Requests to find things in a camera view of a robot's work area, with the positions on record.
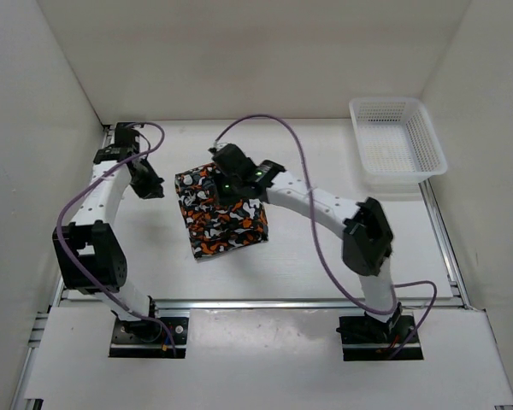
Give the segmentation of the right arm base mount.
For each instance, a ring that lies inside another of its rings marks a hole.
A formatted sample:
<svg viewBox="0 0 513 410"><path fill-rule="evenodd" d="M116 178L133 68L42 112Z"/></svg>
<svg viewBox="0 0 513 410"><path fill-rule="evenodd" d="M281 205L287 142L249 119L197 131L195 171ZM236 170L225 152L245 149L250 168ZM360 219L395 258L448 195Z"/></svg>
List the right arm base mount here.
<svg viewBox="0 0 513 410"><path fill-rule="evenodd" d="M411 315L401 315L387 332L373 328L367 316L340 316L336 331L340 334L343 361L423 360L417 333L391 358L415 327Z"/></svg>

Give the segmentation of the orange camouflage shorts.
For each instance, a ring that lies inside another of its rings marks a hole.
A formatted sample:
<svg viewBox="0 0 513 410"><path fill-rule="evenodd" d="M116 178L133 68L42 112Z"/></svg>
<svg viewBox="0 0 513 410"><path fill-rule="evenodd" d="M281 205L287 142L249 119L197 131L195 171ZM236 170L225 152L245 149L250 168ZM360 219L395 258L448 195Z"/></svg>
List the orange camouflage shorts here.
<svg viewBox="0 0 513 410"><path fill-rule="evenodd" d="M196 260L268 241L263 203L242 199L221 205L217 185L221 181L222 174L213 163L174 176L180 212Z"/></svg>

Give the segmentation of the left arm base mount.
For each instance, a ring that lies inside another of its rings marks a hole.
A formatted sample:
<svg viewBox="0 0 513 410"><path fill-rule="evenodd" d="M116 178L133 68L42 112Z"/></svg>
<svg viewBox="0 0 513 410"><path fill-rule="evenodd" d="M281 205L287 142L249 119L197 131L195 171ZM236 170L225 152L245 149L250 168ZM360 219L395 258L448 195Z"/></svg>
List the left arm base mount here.
<svg viewBox="0 0 513 410"><path fill-rule="evenodd" d="M115 319L109 357L122 359L184 359L189 333L189 313L159 314L167 328L148 321Z"/></svg>

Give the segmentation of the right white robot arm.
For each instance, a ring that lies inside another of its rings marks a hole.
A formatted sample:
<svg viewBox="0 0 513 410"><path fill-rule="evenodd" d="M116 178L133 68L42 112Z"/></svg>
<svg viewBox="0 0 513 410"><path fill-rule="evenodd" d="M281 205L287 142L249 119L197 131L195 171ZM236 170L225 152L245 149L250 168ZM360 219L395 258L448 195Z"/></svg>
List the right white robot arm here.
<svg viewBox="0 0 513 410"><path fill-rule="evenodd" d="M219 172L215 186L220 204L258 199L309 218L321 261L316 227L328 229L342 242L343 263L358 276L364 302L352 302L363 309L368 334L385 342L397 332L402 308L391 275L393 234L379 201L369 197L356 202L313 188L276 162L255 164L232 143L217 144L209 152Z"/></svg>

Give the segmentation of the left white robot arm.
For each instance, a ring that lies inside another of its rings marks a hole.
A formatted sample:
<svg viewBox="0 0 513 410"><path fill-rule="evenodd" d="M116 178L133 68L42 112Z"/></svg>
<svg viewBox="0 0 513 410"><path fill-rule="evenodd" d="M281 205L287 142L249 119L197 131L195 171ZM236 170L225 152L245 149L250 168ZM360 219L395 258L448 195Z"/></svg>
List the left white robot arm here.
<svg viewBox="0 0 513 410"><path fill-rule="evenodd" d="M114 233L127 189L142 200L164 196L164 180L148 160L156 147L141 146L143 127L115 125L109 144L93 158L90 184L60 211L52 242L65 287L106 303L126 331L152 342L164 326L153 299L128 281L127 258Z"/></svg>

